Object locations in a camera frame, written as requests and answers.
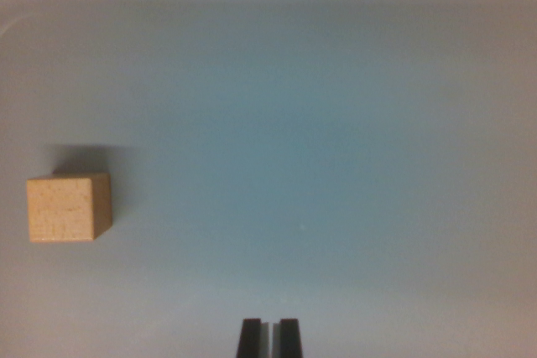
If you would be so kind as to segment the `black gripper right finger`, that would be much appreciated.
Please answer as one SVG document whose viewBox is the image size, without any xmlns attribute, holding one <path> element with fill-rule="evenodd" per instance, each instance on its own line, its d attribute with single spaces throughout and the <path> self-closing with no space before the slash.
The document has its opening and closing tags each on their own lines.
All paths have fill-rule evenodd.
<svg viewBox="0 0 537 358">
<path fill-rule="evenodd" d="M 281 319 L 273 325 L 272 357 L 304 357 L 298 319 Z"/>
</svg>

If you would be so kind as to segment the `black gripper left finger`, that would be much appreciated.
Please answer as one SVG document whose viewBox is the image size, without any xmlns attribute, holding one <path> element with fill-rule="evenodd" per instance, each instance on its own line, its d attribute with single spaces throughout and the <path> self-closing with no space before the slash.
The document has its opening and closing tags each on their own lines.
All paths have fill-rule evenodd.
<svg viewBox="0 0 537 358">
<path fill-rule="evenodd" d="M 269 358 L 270 324 L 260 318 L 247 318 L 242 321 L 236 357 Z"/>
</svg>

